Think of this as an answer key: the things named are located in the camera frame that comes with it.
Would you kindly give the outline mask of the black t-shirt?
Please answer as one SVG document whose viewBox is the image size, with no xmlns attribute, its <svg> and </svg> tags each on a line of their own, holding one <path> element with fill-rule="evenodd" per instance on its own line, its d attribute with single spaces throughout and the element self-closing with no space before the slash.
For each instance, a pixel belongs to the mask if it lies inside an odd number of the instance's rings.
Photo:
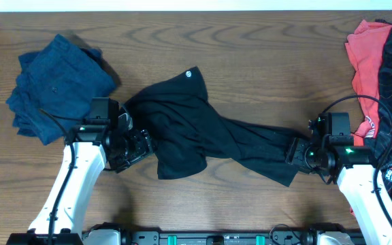
<svg viewBox="0 0 392 245">
<path fill-rule="evenodd" d="M 156 146 L 160 180 L 202 172 L 208 157 L 233 159 L 284 186 L 298 168 L 286 162 L 300 132 L 256 125 L 221 116 L 208 102 L 198 67 L 141 90 L 125 103 L 137 129 L 145 129 Z"/>
</svg>

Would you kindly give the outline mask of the red t-shirt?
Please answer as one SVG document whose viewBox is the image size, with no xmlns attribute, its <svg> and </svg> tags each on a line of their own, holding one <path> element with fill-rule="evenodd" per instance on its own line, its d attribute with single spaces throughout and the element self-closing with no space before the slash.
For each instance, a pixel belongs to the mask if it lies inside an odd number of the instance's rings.
<svg viewBox="0 0 392 245">
<path fill-rule="evenodd" d="M 379 128 L 378 102 L 380 98 L 378 71 L 382 64 L 384 44 L 392 24 L 362 20 L 345 43 L 348 59 L 355 70 L 352 81 L 364 121 L 353 133 L 355 144 L 360 146 L 366 138 L 375 138 Z"/>
</svg>

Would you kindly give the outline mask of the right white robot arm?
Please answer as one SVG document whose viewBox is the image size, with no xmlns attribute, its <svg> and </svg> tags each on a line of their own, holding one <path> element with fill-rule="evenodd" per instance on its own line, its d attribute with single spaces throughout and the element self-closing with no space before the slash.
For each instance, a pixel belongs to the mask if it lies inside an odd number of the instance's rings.
<svg viewBox="0 0 392 245">
<path fill-rule="evenodd" d="M 338 186 L 366 244 L 392 244 L 392 201 L 370 148 L 354 146 L 351 136 L 326 135 L 313 142 L 295 138 L 286 162 Z"/>
</svg>

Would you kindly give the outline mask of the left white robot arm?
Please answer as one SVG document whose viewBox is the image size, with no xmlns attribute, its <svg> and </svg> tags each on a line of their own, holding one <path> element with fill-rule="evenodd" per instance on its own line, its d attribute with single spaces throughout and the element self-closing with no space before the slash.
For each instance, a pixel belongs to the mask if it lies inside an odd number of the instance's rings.
<svg viewBox="0 0 392 245">
<path fill-rule="evenodd" d="M 146 130 L 79 125 L 63 151 L 50 194 L 25 233 L 12 233 L 7 244 L 132 244 L 129 231 L 115 223 L 83 230 L 93 187 L 101 172 L 122 172 L 153 152 Z"/>
</svg>

